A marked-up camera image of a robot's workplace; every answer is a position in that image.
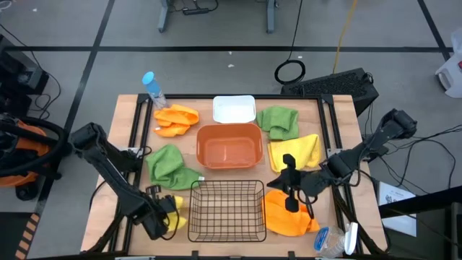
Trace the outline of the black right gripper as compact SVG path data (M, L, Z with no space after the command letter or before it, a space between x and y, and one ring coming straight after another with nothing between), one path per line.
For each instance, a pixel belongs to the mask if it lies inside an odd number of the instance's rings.
M300 202L302 202L308 213L313 213L312 204L316 202L319 193L326 187L321 172L319 170L312 172L297 170L295 158L291 154L283 155L283 163L286 165L283 175L268 182L266 186L289 195L285 199L285 208L289 212L298 212Z

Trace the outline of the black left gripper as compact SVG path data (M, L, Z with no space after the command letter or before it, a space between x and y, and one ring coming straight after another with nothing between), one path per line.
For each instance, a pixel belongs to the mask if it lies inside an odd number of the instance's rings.
M178 218L176 201L174 197L160 197L160 185L148 186L145 189L145 199L147 200L147 216L144 218L142 225L151 240L161 238L168 231L164 219Z

